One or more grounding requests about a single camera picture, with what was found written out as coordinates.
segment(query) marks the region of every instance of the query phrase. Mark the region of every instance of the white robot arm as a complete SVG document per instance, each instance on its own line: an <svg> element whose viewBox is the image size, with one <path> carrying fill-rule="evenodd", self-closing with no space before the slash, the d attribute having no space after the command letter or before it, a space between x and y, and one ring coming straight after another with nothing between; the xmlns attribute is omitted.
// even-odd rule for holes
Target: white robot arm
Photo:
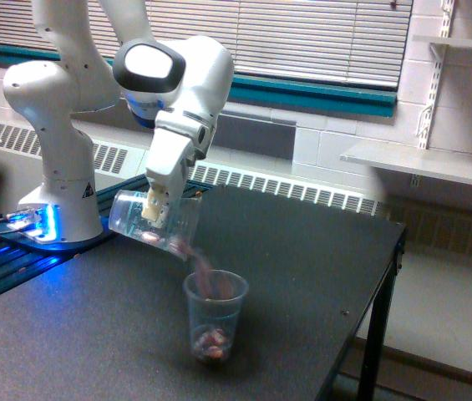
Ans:
<svg viewBox="0 0 472 401"><path fill-rule="evenodd" d="M107 108L120 88L99 55L89 31L87 0L33 0L39 34L53 43L61 61L12 66L3 91L13 109L37 133L43 156L43 183L20 200L19 208L45 207L50 227L27 231L42 243L88 240L102 231L94 195L93 142L75 129L73 112Z"/></svg>
<svg viewBox="0 0 472 401"><path fill-rule="evenodd" d="M113 73L129 110L155 129L146 164L143 217L161 227L185 187L188 169L206 157L231 87L230 52L195 36L157 42L143 0L99 0L122 44Z"/></svg>

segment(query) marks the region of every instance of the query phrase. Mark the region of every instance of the plastic cup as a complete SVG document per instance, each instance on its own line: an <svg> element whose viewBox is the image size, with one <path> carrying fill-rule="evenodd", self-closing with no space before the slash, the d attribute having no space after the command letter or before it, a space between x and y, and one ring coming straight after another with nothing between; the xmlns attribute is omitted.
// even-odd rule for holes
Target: plastic cup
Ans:
<svg viewBox="0 0 472 401"><path fill-rule="evenodd" d="M190 246L199 220L200 198L180 198L164 206L163 216L153 224L143 217L147 193L120 190L109 213L109 229L137 241L168 251L185 260L182 245Z"/></svg>
<svg viewBox="0 0 472 401"><path fill-rule="evenodd" d="M237 321L249 286L243 277L224 270L212 270L206 275L211 287L216 289L209 297L200 294L196 273L184 280L189 307L191 353L203 363L222 363L230 356Z"/></svg>

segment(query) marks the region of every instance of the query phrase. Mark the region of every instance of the window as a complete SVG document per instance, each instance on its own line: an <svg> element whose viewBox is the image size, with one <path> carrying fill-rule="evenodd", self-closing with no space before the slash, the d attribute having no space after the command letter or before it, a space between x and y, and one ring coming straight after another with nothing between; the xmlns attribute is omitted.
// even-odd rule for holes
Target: window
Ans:
<svg viewBox="0 0 472 401"><path fill-rule="evenodd" d="M234 56L236 72L391 89L398 86L412 0L149 0L155 36L205 34ZM94 41L118 48L98 2L89 0ZM0 44L53 49L35 32L29 0L0 1Z"/></svg>

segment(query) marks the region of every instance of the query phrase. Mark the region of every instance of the radiator vent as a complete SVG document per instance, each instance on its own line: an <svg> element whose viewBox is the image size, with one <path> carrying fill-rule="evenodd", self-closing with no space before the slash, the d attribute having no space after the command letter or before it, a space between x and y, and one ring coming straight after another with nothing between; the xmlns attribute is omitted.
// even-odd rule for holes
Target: radiator vent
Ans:
<svg viewBox="0 0 472 401"><path fill-rule="evenodd" d="M214 163L198 162L189 178L213 185L232 185L267 194L285 196L344 211L401 221L409 228L408 242L472 256L472 217L458 212L418 206L388 205L365 194L303 180L283 179Z"/></svg>
<svg viewBox="0 0 472 401"><path fill-rule="evenodd" d="M0 124L0 140L0 150L40 157L38 137L30 129ZM122 178L144 172L139 167L145 157L144 150L101 140L93 142L97 172ZM401 221L409 229L408 243L472 256L472 215L466 213L414 203L383 203L362 193L202 161L190 169L189 178L210 185L243 187L320 206Z"/></svg>
<svg viewBox="0 0 472 401"><path fill-rule="evenodd" d="M12 151L15 153L21 153L25 155L31 155L40 157L41 156L41 145L38 141L38 137L35 131L32 129L25 129L23 127L16 127L8 124L0 124L0 148ZM127 146L103 144L101 141L93 140L93 158L94 158L94 169L97 172L110 173L111 175L121 175L121 171L126 162L127 156L129 156L130 150ZM138 164L143 157L144 151L135 149L135 153L138 159ZM129 178L137 173L137 166L133 169L130 174L122 174L123 178Z"/></svg>

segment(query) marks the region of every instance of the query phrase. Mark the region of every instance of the black table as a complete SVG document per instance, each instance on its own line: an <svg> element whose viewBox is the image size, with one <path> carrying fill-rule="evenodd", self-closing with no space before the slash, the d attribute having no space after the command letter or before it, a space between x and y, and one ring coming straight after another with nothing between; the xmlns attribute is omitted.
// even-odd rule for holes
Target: black table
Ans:
<svg viewBox="0 0 472 401"><path fill-rule="evenodd" d="M374 299L370 399L403 242L388 221L215 188L195 243L250 284L224 367L190 355L189 266L118 237L0 296L0 399L326 398Z"/></svg>

